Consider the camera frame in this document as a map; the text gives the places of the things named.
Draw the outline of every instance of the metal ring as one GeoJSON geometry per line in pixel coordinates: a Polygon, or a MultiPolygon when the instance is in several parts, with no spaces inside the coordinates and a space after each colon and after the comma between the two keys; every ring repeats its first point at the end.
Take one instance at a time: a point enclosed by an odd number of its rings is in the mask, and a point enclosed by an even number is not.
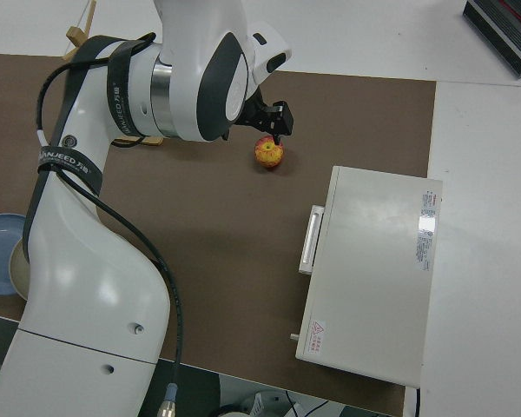
{"type": "Polygon", "coordinates": [[[153,117],[156,127],[165,136],[175,137],[174,120],[170,110],[170,80],[172,78],[172,65],[166,65],[156,58],[155,67],[150,83],[150,102],[152,104],[153,117]]]}

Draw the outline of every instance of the white box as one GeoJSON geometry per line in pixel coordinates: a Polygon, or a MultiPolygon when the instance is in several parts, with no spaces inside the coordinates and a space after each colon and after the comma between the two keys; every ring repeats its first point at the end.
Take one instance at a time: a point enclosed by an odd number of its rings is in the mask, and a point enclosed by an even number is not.
{"type": "Polygon", "coordinates": [[[334,167],[296,357],[420,386],[442,182],[334,167]]]}

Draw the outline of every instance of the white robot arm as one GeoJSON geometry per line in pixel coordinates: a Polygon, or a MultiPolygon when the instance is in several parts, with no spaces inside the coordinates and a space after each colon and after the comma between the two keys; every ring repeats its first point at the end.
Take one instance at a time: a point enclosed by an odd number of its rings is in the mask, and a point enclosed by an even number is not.
{"type": "MultiPolygon", "coordinates": [[[[89,39],[69,65],[49,143],[37,123],[43,148],[23,231],[31,284],[0,373],[0,417],[139,413],[169,298],[149,259],[97,216],[92,198],[112,141],[120,134],[212,141],[227,138],[234,123],[276,138],[291,133],[287,105],[268,107],[258,88],[291,56],[275,30],[248,26],[241,0],[155,6],[163,44],[89,39]]],[[[159,415],[173,414],[172,400],[159,415]]]]}

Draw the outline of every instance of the red yellow apple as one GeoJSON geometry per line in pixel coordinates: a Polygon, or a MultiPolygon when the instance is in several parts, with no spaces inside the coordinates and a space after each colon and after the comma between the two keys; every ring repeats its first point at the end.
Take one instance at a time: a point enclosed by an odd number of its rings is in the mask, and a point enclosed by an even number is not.
{"type": "Polygon", "coordinates": [[[264,168],[278,165],[284,156],[284,146],[274,143],[271,136],[264,136],[254,145],[254,159],[264,168]]]}

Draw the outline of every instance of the warning label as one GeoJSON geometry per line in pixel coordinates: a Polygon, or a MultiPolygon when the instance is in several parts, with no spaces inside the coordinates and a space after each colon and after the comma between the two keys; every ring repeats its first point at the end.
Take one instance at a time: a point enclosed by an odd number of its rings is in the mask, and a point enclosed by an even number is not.
{"type": "Polygon", "coordinates": [[[324,340],[324,332],[326,329],[326,323],[320,320],[311,321],[311,331],[309,332],[308,339],[308,353],[309,354],[320,354],[322,349],[322,342],[324,340]]]}
{"type": "Polygon", "coordinates": [[[429,271],[432,267],[432,238],[436,231],[436,199],[433,191],[423,194],[417,235],[416,268],[429,271]]]}

